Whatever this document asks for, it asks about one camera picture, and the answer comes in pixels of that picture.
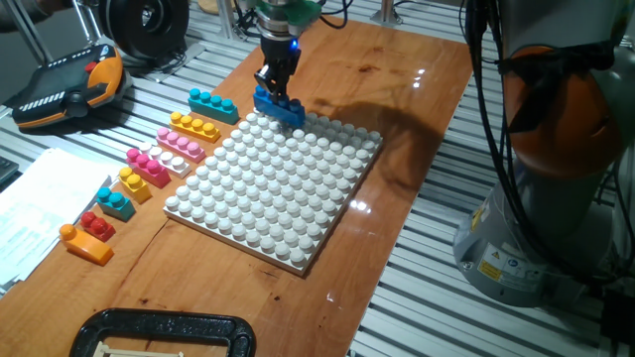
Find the blue lego brick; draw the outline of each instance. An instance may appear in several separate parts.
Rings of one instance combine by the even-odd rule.
[[[111,192],[108,187],[102,187],[97,192],[97,204],[105,214],[124,222],[135,214],[135,207],[130,199],[121,192]]]
[[[278,118],[292,126],[301,127],[305,125],[305,107],[302,106],[298,99],[289,101],[289,97],[285,97],[278,104],[274,104],[269,98],[269,93],[263,87],[257,85],[254,93],[254,106],[258,111]]]
[[[238,117],[238,108],[236,108],[231,99],[223,100],[220,95],[211,96],[209,92],[201,93],[200,90],[194,88],[190,91],[188,103],[192,112],[223,123],[234,125],[240,119]]]

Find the white paper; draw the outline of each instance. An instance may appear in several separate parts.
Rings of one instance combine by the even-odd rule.
[[[74,223],[105,184],[105,168],[48,149],[7,187],[0,194],[0,286],[27,279],[58,243],[60,227]]]

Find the wooden table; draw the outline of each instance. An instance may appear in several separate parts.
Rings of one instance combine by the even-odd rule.
[[[466,45],[349,22],[318,22],[301,38],[289,92],[308,111],[379,130],[384,148],[304,278],[166,218],[183,180],[152,187],[128,223],[109,221],[115,256],[104,268],[58,245],[0,300],[0,355],[67,356],[81,325],[108,307],[236,315],[254,328],[258,356],[343,356],[471,73]],[[242,117],[253,107],[255,50],[214,94]],[[221,127],[222,138],[233,129]],[[220,145],[204,145],[208,153]],[[108,339],[111,347],[223,356],[226,348]]]

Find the black and orange device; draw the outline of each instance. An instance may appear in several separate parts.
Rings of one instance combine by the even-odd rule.
[[[109,45],[83,49],[39,67],[29,85],[5,105],[20,128],[83,117],[110,102],[125,85],[121,56]]]

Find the yellow lego brick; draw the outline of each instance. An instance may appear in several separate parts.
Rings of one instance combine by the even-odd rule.
[[[192,120],[189,115],[183,116],[179,112],[170,115],[170,127],[210,143],[215,143],[220,138],[220,131],[213,124],[203,123],[200,119]]]
[[[102,267],[114,255],[106,243],[75,229],[72,224],[65,224],[60,228],[60,240],[69,252]]]
[[[119,180],[123,189],[137,201],[143,203],[152,197],[150,187],[139,175],[133,174],[132,169],[123,168],[119,171]]]

